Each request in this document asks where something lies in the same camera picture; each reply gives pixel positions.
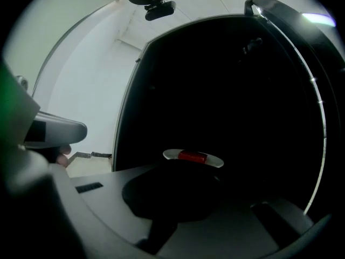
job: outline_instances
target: floor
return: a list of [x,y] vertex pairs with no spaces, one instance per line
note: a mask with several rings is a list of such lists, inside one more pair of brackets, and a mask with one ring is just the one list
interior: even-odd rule
[[76,158],[67,167],[70,178],[111,173],[112,160],[109,158]]

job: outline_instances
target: ceiling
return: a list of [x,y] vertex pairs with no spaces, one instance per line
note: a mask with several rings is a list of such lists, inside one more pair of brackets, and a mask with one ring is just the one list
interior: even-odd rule
[[[154,21],[146,21],[146,10],[143,6],[132,5],[129,1],[126,7],[132,9],[132,15],[120,40],[134,47],[143,49],[145,43],[152,38],[184,23],[215,15],[243,13],[246,0],[166,0],[175,1],[175,13]],[[327,14],[324,7],[316,0],[279,0],[301,12]]]

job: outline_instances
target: red object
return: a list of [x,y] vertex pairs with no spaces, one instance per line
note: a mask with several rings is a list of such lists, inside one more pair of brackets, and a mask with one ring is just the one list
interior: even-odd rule
[[194,161],[198,163],[205,164],[207,158],[207,154],[204,153],[197,153],[197,152],[189,152],[186,150],[181,151],[178,154],[178,159]]

